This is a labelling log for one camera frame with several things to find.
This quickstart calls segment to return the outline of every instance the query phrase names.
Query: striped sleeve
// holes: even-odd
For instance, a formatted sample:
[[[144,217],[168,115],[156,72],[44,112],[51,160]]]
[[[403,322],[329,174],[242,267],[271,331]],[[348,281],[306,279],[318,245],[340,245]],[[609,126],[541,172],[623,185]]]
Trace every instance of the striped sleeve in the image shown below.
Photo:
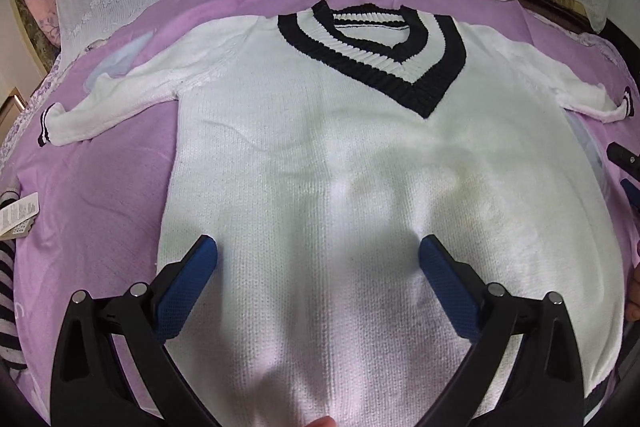
[[[13,203],[18,197],[19,194],[13,190],[5,191],[0,196],[0,208]],[[15,324],[14,261],[15,239],[0,241],[0,361],[15,379],[27,365]]]

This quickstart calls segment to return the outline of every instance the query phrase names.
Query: silver screw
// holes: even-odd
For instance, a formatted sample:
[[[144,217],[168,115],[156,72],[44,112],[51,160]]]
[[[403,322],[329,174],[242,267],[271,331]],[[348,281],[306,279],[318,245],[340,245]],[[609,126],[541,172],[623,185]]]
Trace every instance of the silver screw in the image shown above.
[[[549,292],[549,300],[553,304],[562,304],[562,296],[558,292]]]
[[[502,297],[507,290],[504,289],[504,286],[498,284],[497,282],[492,282],[488,287],[489,293],[495,297]]]
[[[81,303],[85,299],[86,299],[86,291],[84,291],[84,290],[78,290],[76,293],[71,295],[71,300],[73,302],[75,302],[76,304]]]
[[[131,293],[131,295],[133,295],[134,297],[142,297],[145,293],[146,293],[146,284],[143,282],[136,282],[131,289],[129,290],[129,292]]]

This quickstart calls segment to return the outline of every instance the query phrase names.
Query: white sweater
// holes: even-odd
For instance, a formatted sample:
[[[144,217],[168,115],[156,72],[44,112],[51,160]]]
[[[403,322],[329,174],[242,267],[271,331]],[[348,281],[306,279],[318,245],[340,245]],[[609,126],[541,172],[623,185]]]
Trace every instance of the white sweater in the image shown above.
[[[486,26],[320,3],[198,26],[73,110],[52,106],[42,140],[90,139],[166,100],[158,271],[203,233],[221,255],[167,348],[222,425],[414,425],[468,349],[418,268],[429,233],[513,295],[564,296],[586,393],[613,368],[620,250],[561,107],[620,120],[627,95],[616,107]]]

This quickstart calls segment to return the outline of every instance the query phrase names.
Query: purple blanket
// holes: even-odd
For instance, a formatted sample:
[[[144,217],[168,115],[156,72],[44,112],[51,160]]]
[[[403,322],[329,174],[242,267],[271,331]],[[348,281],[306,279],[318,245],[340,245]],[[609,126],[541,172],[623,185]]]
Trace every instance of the purple blanket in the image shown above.
[[[79,58],[45,107],[72,108],[86,95],[92,70],[133,39],[153,32],[134,65],[141,64],[205,21],[238,14],[274,16],[306,9],[319,0],[162,0],[104,46]],[[372,2],[410,6],[496,28],[507,38],[530,42],[564,62],[586,82],[602,83],[616,103],[625,86],[639,100],[635,83],[612,46],[594,36],[567,36],[516,2],[501,0],[327,0],[334,9]],[[40,215],[30,235],[18,240],[14,293],[18,333],[29,372],[21,389],[48,417],[52,359],[71,293],[84,288],[94,298],[120,294],[156,273],[160,222],[174,161],[177,103],[156,105],[92,140],[39,148],[40,111],[6,163],[2,182],[18,176],[24,194],[38,191]],[[640,150],[638,117],[602,125],[582,119],[604,155],[616,140]],[[623,251],[625,269],[637,262],[636,231],[620,188],[621,173],[607,165],[607,205]]]

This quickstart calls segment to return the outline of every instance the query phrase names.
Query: black and white collar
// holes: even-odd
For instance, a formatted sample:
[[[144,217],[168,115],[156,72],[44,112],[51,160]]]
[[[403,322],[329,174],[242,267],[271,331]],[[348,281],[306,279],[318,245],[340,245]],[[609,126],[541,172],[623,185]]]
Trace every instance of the black and white collar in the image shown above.
[[[340,26],[408,28],[395,46],[350,38]],[[332,11],[325,1],[309,10],[278,17],[286,41],[354,80],[386,94],[427,118],[465,65],[466,49],[449,16],[417,12],[402,6],[373,4]]]

